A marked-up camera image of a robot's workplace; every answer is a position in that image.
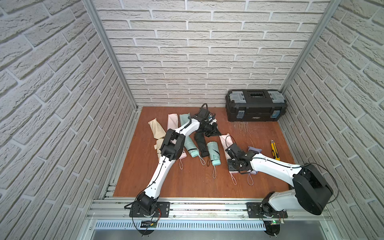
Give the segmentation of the black umbrella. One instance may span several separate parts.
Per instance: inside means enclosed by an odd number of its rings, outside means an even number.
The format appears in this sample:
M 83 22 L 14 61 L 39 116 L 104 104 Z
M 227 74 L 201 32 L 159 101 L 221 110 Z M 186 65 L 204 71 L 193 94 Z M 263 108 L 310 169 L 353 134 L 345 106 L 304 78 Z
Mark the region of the black umbrella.
M 198 145 L 198 150 L 200 152 L 201 163 L 208 167 L 209 163 L 206 163 L 204 158 L 208 157 L 210 154 L 209 154 L 209 150 L 208 150 L 208 147 L 207 147 L 207 143 L 206 143 L 206 140 L 205 140 L 204 133 L 203 132 L 196 132 L 195 136 L 194 136 L 194 139 L 195 139 L 195 141 L 196 141 L 196 143 Z

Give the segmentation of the lilac sleeved umbrella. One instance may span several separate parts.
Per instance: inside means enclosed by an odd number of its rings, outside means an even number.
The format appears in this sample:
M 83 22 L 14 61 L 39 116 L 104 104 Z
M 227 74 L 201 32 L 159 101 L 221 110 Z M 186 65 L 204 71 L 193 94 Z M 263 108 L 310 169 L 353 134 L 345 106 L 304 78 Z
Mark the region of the lilac sleeved umbrella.
M 249 146 L 248 148 L 248 151 L 251 151 L 251 152 L 254 152 L 256 154 L 259 154 L 262 152 L 262 149 L 257 149 L 257 148 L 254 148 L 254 147 L 251 147 Z M 248 182 L 248 185 L 250 186 L 253 186 L 254 185 L 254 180 L 253 180 L 253 177 L 252 175 L 256 175 L 258 172 L 253 170 L 251 172 L 248 173 L 248 177 L 247 177 L 247 182 Z

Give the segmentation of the mint green sleeved umbrella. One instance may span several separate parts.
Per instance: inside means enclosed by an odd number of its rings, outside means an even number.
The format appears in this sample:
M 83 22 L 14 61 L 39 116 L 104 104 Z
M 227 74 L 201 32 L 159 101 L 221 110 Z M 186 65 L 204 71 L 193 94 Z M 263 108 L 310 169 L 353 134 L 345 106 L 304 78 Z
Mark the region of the mint green sleeved umbrella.
M 180 124 L 181 124 L 181 126 L 189 123 L 190 122 L 190 118 L 191 118 L 190 113 L 188 113 L 188 114 L 181 114 L 180 115 Z

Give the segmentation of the light pink sleeved umbrella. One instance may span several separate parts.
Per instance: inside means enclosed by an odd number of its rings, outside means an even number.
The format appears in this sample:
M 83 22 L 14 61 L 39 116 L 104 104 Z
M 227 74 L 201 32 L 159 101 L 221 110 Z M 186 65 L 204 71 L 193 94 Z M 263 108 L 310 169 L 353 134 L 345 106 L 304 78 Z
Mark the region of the light pink sleeved umbrella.
M 169 114 L 167 128 L 176 130 L 179 127 L 179 118 L 178 114 Z

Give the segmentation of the beige umbrella sleeve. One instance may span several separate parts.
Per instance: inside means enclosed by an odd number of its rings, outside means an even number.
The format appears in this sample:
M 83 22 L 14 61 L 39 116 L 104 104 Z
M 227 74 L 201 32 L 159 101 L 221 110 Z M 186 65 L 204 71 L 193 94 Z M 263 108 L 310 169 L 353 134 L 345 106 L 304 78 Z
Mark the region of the beige umbrella sleeve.
M 159 140 L 165 137 L 166 132 L 156 118 L 149 121 L 148 124 L 152 130 L 152 133 L 155 139 Z

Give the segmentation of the beige umbrella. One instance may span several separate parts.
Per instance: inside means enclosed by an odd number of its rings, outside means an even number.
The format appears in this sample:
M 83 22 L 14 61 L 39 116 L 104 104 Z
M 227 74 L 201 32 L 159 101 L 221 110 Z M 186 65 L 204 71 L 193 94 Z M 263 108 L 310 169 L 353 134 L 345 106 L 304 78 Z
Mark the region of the beige umbrella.
M 160 138 L 160 139 L 157 140 L 156 144 L 154 145 L 154 148 L 157 151 L 158 159 L 160 159 L 161 156 L 162 156 L 161 155 L 161 147 L 162 147 L 163 141 L 164 141 L 164 139 Z

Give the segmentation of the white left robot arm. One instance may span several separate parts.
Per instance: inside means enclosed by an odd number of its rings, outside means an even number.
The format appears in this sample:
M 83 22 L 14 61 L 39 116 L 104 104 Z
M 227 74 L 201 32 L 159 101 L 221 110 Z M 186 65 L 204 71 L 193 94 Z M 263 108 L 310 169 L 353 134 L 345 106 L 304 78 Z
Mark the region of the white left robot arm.
M 205 136 L 209 132 L 214 132 L 217 136 L 219 135 L 216 120 L 209 122 L 192 118 L 188 123 L 175 130 L 167 130 L 161 146 L 161 157 L 153 177 L 148 186 L 136 197 L 136 203 L 139 204 L 140 209 L 145 212 L 145 215 L 152 215 L 157 209 L 157 200 L 167 174 L 175 161 L 180 158 L 186 137 L 195 131 L 202 132 Z

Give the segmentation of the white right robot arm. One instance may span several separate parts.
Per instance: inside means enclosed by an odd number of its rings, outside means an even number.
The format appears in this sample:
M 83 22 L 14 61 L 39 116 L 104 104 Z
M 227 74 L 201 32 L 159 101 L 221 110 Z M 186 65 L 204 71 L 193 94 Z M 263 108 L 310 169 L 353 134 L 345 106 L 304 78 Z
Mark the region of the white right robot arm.
M 253 151 L 244 152 L 236 144 L 227 149 L 229 165 L 240 174 L 252 171 L 265 173 L 289 184 L 285 192 L 270 192 L 262 201 L 259 210 L 265 217 L 283 217 L 286 210 L 304 209 L 319 216 L 328 204 L 334 191 L 314 164 L 294 165 L 278 161 Z

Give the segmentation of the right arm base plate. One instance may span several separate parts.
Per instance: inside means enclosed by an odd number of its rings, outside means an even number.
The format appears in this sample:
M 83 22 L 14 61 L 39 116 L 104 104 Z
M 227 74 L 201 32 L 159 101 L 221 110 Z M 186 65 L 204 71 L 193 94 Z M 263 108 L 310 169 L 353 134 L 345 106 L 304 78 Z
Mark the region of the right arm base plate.
M 246 203 L 249 218 L 277 218 L 285 219 L 288 217 L 287 211 L 276 211 L 268 203 L 263 204 L 261 202 L 248 202 Z

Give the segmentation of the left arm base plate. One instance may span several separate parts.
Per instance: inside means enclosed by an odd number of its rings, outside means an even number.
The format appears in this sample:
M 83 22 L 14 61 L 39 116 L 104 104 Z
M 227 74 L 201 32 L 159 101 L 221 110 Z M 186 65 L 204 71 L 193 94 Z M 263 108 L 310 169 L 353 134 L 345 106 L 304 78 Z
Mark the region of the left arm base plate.
M 129 210 L 130 218 L 168 218 L 170 212 L 170 202 L 151 202 L 142 203 L 134 201 L 125 206 L 125 210 Z

